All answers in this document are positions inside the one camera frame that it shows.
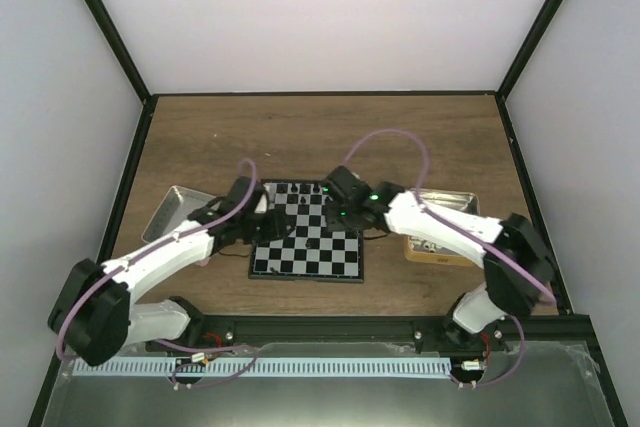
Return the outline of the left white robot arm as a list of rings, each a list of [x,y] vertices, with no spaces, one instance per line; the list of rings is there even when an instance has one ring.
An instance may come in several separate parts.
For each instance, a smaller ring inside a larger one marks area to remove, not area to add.
[[[156,285],[183,268],[209,260],[238,242],[260,244],[286,238],[294,217],[271,205],[272,193],[245,176],[223,197],[193,210],[153,242],[101,264],[90,259],[71,269],[49,314],[56,353],[70,348],[99,366],[131,344],[158,342],[192,352],[204,339],[204,315],[180,296],[141,303]]]

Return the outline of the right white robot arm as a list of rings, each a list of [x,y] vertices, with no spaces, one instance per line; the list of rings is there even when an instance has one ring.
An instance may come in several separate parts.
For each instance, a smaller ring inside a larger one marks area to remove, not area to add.
[[[490,324],[531,315],[555,301],[549,248],[525,217],[482,217],[425,201],[415,189],[384,181],[372,188],[344,166],[321,183],[331,231],[377,229],[433,243],[482,268],[484,280],[454,303],[443,323],[447,343],[472,346]]]

